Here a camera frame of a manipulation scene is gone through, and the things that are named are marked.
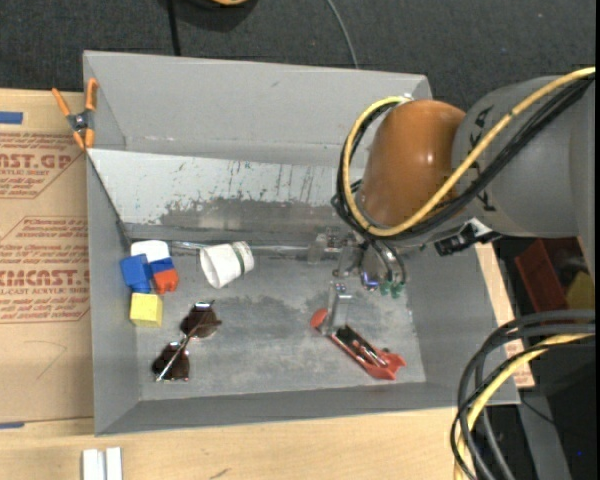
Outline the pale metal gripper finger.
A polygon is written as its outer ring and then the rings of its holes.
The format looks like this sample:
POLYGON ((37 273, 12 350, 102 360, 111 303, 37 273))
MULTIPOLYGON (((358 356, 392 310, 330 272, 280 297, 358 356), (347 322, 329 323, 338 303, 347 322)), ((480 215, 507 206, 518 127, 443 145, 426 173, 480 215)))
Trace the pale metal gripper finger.
POLYGON ((335 261, 346 245, 344 236, 319 233, 307 249, 307 263, 317 265, 323 261, 335 261))
POLYGON ((329 288, 324 332, 336 332, 347 324, 348 310, 353 296, 342 282, 332 282, 329 288))

